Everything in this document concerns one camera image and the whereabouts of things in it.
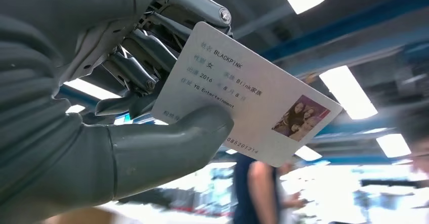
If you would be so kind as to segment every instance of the blurred background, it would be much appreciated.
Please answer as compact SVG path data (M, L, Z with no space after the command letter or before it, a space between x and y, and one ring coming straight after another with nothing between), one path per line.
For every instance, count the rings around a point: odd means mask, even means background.
M311 201L294 212L294 222L424 223L427 189L399 181L426 176L402 157L410 149L396 122L429 103L429 0L214 1L230 10L236 40L344 107L295 154L301 168L282 177L288 193L302 191ZM102 67L82 80L124 93ZM95 116L96 103L106 97L68 85L57 95L87 124L162 124L150 114ZM426 118L409 115L416 122ZM221 147L204 169L161 186L155 195L165 198L168 210L139 199L107 206L129 207L142 223L227 223L236 204L234 155Z

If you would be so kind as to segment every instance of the dark shirt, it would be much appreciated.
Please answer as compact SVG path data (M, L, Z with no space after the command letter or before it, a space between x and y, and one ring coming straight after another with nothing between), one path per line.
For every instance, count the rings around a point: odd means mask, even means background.
M234 169L234 190L237 196L237 207L234 212L234 224L260 224L258 215L250 197L247 175L250 165L256 160L237 153L237 164ZM280 217L280 198L277 193L277 173L273 167L274 197L276 201L277 219Z

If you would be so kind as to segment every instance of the person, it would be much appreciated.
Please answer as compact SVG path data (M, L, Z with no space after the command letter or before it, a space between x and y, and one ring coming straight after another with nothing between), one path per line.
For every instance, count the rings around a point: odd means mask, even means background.
M297 132L303 123L304 121L302 119L293 119L289 124L282 125L275 131L288 137L291 134Z
M409 145L410 158L415 169L429 177L429 112L414 110L401 114L396 121L397 131Z
M314 116L316 114L316 108L310 107L307 110L304 111L304 117L303 120L306 121L310 117Z
M299 130L295 133L293 133L289 138L299 142L302 138L304 138L308 132L310 132L318 123L318 119L316 117L310 117L299 128Z
M303 102L296 102L292 107L283 115L282 119L273 127L277 131L278 128L288 125L289 121L293 119L303 119L304 109L306 105Z
M277 178L291 170L290 163L275 168L238 154L233 177L238 204L233 224L278 224L283 208L302 208L304 201L299 199L299 194L281 201L277 191Z

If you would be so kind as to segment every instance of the card number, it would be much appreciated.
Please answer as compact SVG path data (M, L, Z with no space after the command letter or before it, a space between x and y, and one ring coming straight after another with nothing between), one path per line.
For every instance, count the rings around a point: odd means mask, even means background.
M241 148L246 149L246 150L248 150L248 151L250 151L250 152L254 152L254 153L258 153L258 152L259 152L259 151L258 151L258 150L256 150L255 148L253 148L253 147L249 147L249 146L247 146L247 145L245 145L245 144L243 144L243 143L241 143L241 142L239 142L239 141L236 141L235 139L232 139L232 138L228 138L228 139L227 139L227 142L233 143L233 144L234 144L234 145L236 145L237 147L241 147Z

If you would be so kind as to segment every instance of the robotic hand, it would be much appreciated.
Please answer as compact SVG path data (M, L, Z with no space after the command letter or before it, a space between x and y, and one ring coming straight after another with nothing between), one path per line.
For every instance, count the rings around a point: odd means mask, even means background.
M32 223L202 168L234 122L219 107L173 125L85 125L59 85L108 69L127 89L97 113L150 111L198 21L230 35L211 0L0 0L0 222Z

